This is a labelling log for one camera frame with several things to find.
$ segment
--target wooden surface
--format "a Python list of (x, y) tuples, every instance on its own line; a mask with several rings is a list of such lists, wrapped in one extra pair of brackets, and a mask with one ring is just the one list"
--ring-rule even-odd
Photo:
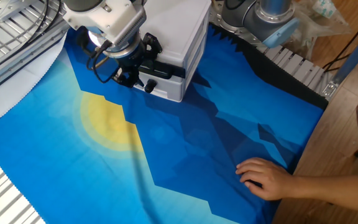
[[(358, 30), (358, 1), (334, 0), (354, 32)], [(314, 49), (314, 62), (320, 66), (331, 61), (351, 39), (351, 35), (320, 38)], [(348, 52), (358, 44), (355, 41)], [(305, 152), (295, 175), (358, 175), (356, 106), (358, 104), (358, 66), (331, 100)], [(282, 200), (273, 223), (358, 223), (358, 212), (317, 200)]]

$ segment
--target blue cloth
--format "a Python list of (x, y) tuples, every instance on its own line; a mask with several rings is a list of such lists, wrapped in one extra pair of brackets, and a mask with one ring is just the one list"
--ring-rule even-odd
[(272, 221), (278, 202), (252, 195), (235, 166), (262, 157), (293, 171), (323, 111), (212, 33), (181, 103), (99, 83), (68, 36), (0, 119), (0, 166), (47, 223)]

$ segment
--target white cloth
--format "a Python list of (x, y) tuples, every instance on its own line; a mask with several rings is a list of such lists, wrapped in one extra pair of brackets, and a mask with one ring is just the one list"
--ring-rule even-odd
[(66, 36), (0, 86), (0, 118), (22, 100), (62, 51)]

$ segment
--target hand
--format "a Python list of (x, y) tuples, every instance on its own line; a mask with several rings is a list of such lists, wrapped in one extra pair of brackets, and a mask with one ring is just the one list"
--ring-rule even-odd
[[(296, 177), (284, 168), (261, 158), (248, 159), (237, 165), (236, 174), (242, 174), (240, 181), (256, 196), (264, 200), (279, 200), (290, 197), (295, 188)], [(247, 181), (261, 183), (262, 188)]]

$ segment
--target white plastic box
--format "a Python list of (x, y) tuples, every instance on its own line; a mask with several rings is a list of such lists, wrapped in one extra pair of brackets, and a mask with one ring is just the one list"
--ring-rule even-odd
[(204, 53), (210, 5), (211, 0), (148, 0), (145, 4), (147, 20), (141, 35), (149, 32), (158, 38), (163, 48), (159, 62), (186, 70), (185, 78), (172, 76), (169, 80), (140, 73), (143, 83), (157, 82), (151, 94), (177, 102), (183, 99)]

